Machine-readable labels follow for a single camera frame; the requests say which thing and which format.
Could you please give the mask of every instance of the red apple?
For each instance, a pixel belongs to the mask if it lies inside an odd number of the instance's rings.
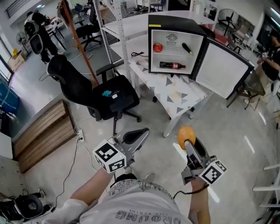
[[[162,44],[160,44],[160,43],[155,43],[155,44],[153,45],[153,49],[154,49],[155,52],[160,52],[160,51],[162,51],[163,46],[162,46]]]

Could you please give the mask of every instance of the power strip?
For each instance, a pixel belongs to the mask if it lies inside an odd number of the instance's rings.
[[[80,137],[80,141],[81,141],[81,142],[84,142],[84,133],[83,133],[83,130],[82,130],[82,129],[79,129],[78,135],[79,135],[79,137]]]

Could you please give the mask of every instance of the mini fridge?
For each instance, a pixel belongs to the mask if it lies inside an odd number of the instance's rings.
[[[241,55],[208,37],[191,19],[149,15],[148,35],[150,73],[187,75],[223,98],[229,98],[254,68]],[[163,46],[160,52],[154,51],[155,43]],[[160,67],[160,62],[185,68]]]

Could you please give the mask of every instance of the open fridge door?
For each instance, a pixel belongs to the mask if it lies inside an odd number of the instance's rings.
[[[241,55],[207,38],[192,79],[221,97],[228,98],[253,68],[253,64]]]

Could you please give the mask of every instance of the cola bottle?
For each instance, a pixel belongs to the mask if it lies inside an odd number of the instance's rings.
[[[159,62],[159,67],[160,68],[172,68],[172,69],[186,68],[185,65],[181,65],[180,63],[164,62],[164,61]]]

